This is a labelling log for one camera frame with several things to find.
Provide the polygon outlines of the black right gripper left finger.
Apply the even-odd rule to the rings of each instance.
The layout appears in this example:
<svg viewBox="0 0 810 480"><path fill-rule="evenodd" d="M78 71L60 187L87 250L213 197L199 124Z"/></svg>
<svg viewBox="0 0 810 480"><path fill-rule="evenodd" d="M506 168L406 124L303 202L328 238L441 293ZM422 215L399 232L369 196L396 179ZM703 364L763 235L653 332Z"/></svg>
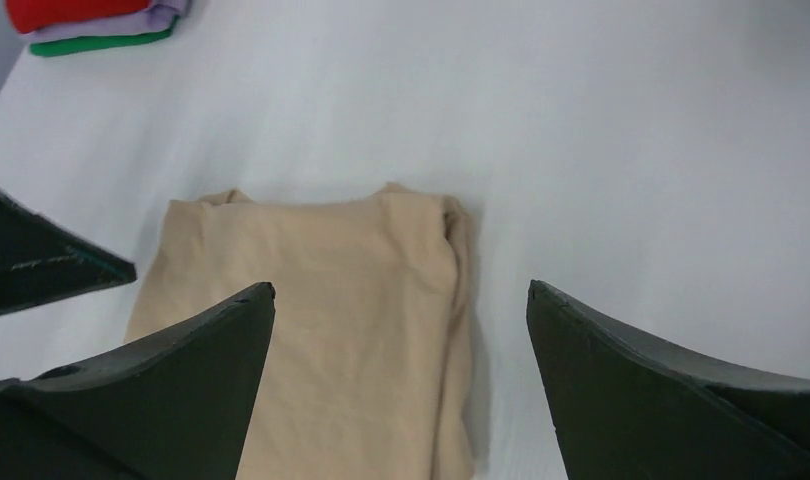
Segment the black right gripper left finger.
<svg viewBox="0 0 810 480"><path fill-rule="evenodd" d="M0 479L232 479L275 318L254 284L31 380L0 381Z"/></svg>

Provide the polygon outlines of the folded red t shirt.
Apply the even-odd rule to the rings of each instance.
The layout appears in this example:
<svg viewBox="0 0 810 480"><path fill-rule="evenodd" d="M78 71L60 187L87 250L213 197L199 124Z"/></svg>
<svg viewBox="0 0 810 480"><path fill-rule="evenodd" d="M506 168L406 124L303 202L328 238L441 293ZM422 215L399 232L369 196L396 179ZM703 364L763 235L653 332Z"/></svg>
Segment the folded red t shirt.
<svg viewBox="0 0 810 480"><path fill-rule="evenodd" d="M145 10L148 0L6 0L9 19L25 34L61 23L81 23Z"/></svg>

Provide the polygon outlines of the folded lavender t shirt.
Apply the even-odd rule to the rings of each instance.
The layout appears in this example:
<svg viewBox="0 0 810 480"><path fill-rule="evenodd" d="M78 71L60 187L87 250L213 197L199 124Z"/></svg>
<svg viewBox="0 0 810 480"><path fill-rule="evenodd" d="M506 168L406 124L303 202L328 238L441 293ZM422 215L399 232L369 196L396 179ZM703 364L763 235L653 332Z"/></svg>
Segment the folded lavender t shirt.
<svg viewBox="0 0 810 480"><path fill-rule="evenodd" d="M134 13L104 17L83 22L53 24L38 30L21 33L28 44L69 40L79 37L129 36L157 33L169 28L174 20L184 17L190 8L189 0L157 0Z"/></svg>

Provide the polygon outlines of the beige t shirt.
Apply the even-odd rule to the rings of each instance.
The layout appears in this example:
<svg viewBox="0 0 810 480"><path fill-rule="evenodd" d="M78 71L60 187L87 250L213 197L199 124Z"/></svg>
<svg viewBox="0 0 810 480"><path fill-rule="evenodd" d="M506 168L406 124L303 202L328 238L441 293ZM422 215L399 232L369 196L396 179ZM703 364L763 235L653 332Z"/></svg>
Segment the beige t shirt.
<svg viewBox="0 0 810 480"><path fill-rule="evenodd" d="M470 218L390 184L323 205L172 201L126 339L257 282L275 322L241 479L469 479Z"/></svg>

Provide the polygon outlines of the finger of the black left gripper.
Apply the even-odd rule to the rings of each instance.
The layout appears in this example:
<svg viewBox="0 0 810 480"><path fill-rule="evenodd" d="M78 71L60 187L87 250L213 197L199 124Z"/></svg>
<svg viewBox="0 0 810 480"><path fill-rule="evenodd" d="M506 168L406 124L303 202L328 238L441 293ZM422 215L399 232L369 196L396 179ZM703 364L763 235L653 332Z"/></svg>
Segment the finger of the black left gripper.
<svg viewBox="0 0 810 480"><path fill-rule="evenodd" d="M136 279L130 261L23 207L0 189L0 316Z"/></svg>

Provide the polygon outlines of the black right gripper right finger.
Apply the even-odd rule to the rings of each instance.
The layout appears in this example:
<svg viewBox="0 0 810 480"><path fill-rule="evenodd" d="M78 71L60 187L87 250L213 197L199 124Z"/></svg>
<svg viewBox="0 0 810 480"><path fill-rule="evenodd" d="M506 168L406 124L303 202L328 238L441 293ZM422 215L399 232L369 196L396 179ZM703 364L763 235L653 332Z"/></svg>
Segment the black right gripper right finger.
<svg viewBox="0 0 810 480"><path fill-rule="evenodd" d="M726 362L543 281L526 322L571 479L810 479L810 379Z"/></svg>

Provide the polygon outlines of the folded green t shirt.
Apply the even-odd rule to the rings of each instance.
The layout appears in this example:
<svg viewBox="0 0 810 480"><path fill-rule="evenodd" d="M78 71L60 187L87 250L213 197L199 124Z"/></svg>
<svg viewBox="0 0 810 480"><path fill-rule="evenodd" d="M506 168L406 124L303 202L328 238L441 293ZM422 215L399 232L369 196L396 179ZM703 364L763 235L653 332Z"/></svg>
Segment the folded green t shirt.
<svg viewBox="0 0 810 480"><path fill-rule="evenodd" d="M169 38L179 17L174 16L164 30L137 35L83 36L73 39L30 44L28 51L38 57L58 57L83 52L146 45Z"/></svg>

